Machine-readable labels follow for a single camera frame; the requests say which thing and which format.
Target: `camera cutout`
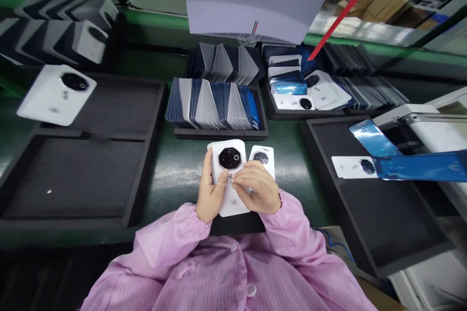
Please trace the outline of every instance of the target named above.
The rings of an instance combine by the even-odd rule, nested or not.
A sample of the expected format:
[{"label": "camera cutout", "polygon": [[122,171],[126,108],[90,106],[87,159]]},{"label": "camera cutout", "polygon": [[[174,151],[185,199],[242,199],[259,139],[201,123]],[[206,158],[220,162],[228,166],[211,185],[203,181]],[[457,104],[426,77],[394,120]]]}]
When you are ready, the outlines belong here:
[{"label": "camera cutout", "polygon": [[94,39],[101,43],[105,43],[107,41],[107,37],[97,28],[88,27],[88,32]]},{"label": "camera cutout", "polygon": [[360,166],[364,172],[370,175],[373,175],[375,173],[375,167],[373,166],[373,163],[367,159],[362,159],[360,161]]},{"label": "camera cutout", "polygon": [[256,152],[253,156],[253,160],[259,160],[263,164],[267,164],[269,162],[268,156],[263,152]]},{"label": "camera cutout", "polygon": [[63,82],[63,85],[70,88],[71,90],[86,91],[89,87],[86,79],[74,73],[63,74],[60,79]]},{"label": "camera cutout", "polygon": [[308,87],[313,87],[319,82],[320,82],[319,76],[318,75],[312,75],[306,80],[306,85]]},{"label": "camera cutout", "polygon": [[242,164],[242,155],[234,147],[224,148],[219,153],[219,165],[227,170],[237,169]]},{"label": "camera cutout", "polygon": [[311,109],[313,105],[309,99],[300,99],[300,106],[302,106],[303,109],[308,110]]}]

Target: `octagonal camera cutout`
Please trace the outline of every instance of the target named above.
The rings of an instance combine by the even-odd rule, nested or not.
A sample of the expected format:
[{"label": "octagonal camera cutout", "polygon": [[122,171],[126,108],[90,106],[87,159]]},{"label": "octagonal camera cutout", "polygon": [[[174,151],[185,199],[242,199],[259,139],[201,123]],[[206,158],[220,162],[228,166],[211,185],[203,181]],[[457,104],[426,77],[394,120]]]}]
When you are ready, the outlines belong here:
[{"label": "octagonal camera cutout", "polygon": [[234,147],[224,148],[219,153],[219,164],[227,170],[237,169],[242,164],[242,155]]}]

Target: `phone case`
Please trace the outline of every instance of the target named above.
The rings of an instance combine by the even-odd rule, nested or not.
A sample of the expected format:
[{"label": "phone case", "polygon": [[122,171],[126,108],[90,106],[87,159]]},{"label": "phone case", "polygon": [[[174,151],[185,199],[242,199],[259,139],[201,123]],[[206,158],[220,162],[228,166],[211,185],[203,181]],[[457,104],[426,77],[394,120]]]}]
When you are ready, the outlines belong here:
[{"label": "phone case", "polygon": [[216,185],[224,169],[229,170],[229,178],[225,188],[224,203],[220,209],[220,216],[232,216],[249,212],[245,204],[238,197],[237,191],[232,187],[232,175],[243,169],[247,161],[245,143],[239,139],[212,142],[207,149],[213,149],[212,177]]}]

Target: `wire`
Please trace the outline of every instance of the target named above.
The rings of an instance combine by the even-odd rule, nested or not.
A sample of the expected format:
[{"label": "wire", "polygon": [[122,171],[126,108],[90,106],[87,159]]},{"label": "wire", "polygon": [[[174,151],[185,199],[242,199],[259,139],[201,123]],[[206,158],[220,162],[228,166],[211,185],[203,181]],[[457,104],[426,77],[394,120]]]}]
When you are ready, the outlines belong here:
[{"label": "wire", "polygon": [[330,246],[330,247],[333,247],[333,246],[336,246],[336,245],[340,245],[340,246],[344,247],[344,249],[345,249],[345,251],[347,252],[347,254],[348,254],[349,258],[351,259],[351,261],[352,261],[353,263],[355,263],[355,260],[354,260],[354,258],[352,257],[352,255],[350,254],[350,251],[347,249],[347,247],[346,247],[344,244],[342,244],[342,243],[333,243],[333,242],[331,241],[331,235],[329,234],[328,231],[325,231],[325,230],[320,229],[320,228],[316,228],[316,230],[317,230],[317,231],[320,231],[320,232],[324,232],[325,234],[327,234],[327,238],[328,238],[328,242],[329,242],[329,246]]}]

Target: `tray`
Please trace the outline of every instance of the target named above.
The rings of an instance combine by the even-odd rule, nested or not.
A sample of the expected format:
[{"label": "tray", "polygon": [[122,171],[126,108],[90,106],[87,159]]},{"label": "tray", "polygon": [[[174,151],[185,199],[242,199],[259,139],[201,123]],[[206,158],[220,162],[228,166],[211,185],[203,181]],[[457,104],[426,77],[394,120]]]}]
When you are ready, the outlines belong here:
[{"label": "tray", "polygon": [[308,120],[300,130],[357,266],[382,278],[454,244],[414,182],[337,177],[332,156],[369,156],[349,131],[368,118]]},{"label": "tray", "polygon": [[276,102],[272,97],[271,88],[267,79],[262,80],[261,88],[263,90],[264,103],[266,104],[266,113],[270,120],[306,120],[314,118],[343,117],[344,111],[321,111],[321,110],[285,110],[278,109]]},{"label": "tray", "polygon": [[174,127],[176,138],[226,140],[239,138],[241,140],[261,141],[269,136],[266,114],[264,112],[263,100],[258,85],[248,86],[256,101],[258,110],[260,130],[204,130],[204,129],[180,129]]},{"label": "tray", "polygon": [[97,87],[74,122],[38,122],[0,179],[0,228],[127,227],[138,220],[167,83],[83,73]]}]

